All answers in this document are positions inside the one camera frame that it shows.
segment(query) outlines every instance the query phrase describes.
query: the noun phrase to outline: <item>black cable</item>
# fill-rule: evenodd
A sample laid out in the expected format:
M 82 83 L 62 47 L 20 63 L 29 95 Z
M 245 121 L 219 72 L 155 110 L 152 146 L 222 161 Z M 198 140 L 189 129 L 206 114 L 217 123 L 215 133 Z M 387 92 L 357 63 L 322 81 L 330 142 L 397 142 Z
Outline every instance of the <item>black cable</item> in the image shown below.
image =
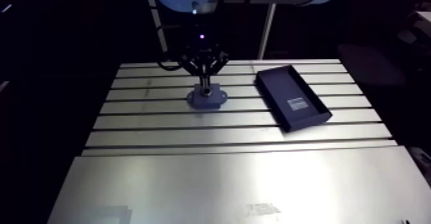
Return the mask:
M 168 67 L 168 66 L 166 66 L 166 65 L 162 64 L 161 62 L 157 61 L 157 65 L 158 65 L 159 67 L 161 67 L 163 70 L 166 70 L 166 71 L 176 71 L 176 70 L 181 69 L 181 68 L 182 68 L 182 66 L 180 65 L 180 63 L 179 63 L 179 62 L 177 62 L 177 63 L 178 63 L 178 65 L 175 65 L 175 66 L 173 66 L 173 67 Z

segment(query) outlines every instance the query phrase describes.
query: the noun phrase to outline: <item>sticker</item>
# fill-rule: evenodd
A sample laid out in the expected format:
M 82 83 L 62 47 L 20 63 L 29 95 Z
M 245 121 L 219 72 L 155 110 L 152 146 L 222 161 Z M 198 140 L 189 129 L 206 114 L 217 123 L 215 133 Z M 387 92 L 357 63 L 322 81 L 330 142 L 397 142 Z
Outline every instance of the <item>sticker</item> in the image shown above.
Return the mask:
M 303 98 L 294 98 L 287 100 L 289 106 L 291 106 L 293 111 L 297 111 L 299 109 L 307 108 L 308 104 L 304 101 Z

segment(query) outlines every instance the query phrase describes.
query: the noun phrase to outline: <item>aluminum work surface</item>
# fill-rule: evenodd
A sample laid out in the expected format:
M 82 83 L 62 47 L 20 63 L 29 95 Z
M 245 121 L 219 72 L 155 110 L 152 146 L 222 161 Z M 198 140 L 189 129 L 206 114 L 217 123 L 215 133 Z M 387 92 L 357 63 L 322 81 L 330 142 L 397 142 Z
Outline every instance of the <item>aluminum work surface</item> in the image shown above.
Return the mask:
M 431 223 L 403 146 L 76 157 L 49 224 Z
M 325 124 L 284 133 L 254 86 L 255 73 L 291 64 L 331 110 Z M 229 61 L 213 83 L 229 95 L 218 110 L 185 100 L 197 76 L 155 63 L 122 64 L 82 155 L 225 153 L 395 146 L 339 60 Z

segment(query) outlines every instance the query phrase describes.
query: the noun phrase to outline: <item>black box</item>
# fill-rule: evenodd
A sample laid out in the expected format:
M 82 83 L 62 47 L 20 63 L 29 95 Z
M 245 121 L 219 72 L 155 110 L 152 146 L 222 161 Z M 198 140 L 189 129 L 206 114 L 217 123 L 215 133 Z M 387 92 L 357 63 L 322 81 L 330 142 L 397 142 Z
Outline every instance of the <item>black box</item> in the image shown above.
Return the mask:
M 274 118 L 286 132 L 319 125 L 332 117 L 291 65 L 259 71 L 256 86 Z

